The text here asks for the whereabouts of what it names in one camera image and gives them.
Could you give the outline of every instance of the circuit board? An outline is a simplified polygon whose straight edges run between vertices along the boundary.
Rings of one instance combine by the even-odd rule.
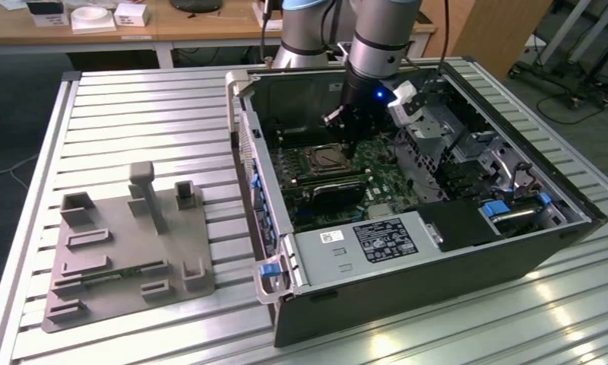
[[[296,232],[376,218],[376,212],[398,214],[419,204],[382,139],[363,141],[351,160],[344,158],[339,144],[279,148],[271,157]],[[358,204],[315,211],[312,197],[330,186],[352,186],[364,191]]]

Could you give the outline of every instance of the slotted metal work surface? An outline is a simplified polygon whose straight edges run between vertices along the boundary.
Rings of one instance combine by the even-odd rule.
[[[475,63],[450,62],[608,215],[608,179]],[[608,364],[608,224],[522,280],[272,346],[226,133],[230,69],[86,73],[63,83],[0,287],[0,363]],[[216,292],[47,334],[62,196],[127,195],[127,164],[142,160],[155,161],[156,189],[186,179],[203,188]]]

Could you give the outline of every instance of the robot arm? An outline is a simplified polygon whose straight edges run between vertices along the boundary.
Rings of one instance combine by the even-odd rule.
[[[380,81],[400,67],[422,0],[368,0],[359,5],[343,104],[370,104]]]
[[[336,29],[348,30],[342,32],[347,33],[347,40],[354,34],[350,68],[363,78],[392,76],[408,45],[420,3],[422,0],[284,0],[282,47],[274,67],[327,65],[320,33],[324,32],[328,40],[334,14],[340,11]]]
[[[275,67],[326,66],[323,19],[342,0],[284,0],[284,29]],[[347,8],[358,9],[340,106],[323,117],[330,132],[352,158],[358,143],[378,130],[391,92],[383,80],[399,70],[403,53],[422,0],[363,0]]]

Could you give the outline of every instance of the white label sticker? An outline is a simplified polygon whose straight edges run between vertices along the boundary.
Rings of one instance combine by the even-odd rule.
[[[323,243],[342,241],[344,240],[343,231],[334,230],[332,232],[324,232],[320,234],[320,239],[323,240]]]
[[[151,36],[122,36],[123,40],[150,40]]]
[[[340,91],[340,90],[343,90],[343,84],[340,84],[340,83],[330,84],[328,85],[328,90],[330,91]]]

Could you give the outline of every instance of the power supply label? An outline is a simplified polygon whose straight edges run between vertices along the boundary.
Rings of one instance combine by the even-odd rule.
[[[367,261],[376,263],[418,253],[399,218],[354,227]]]

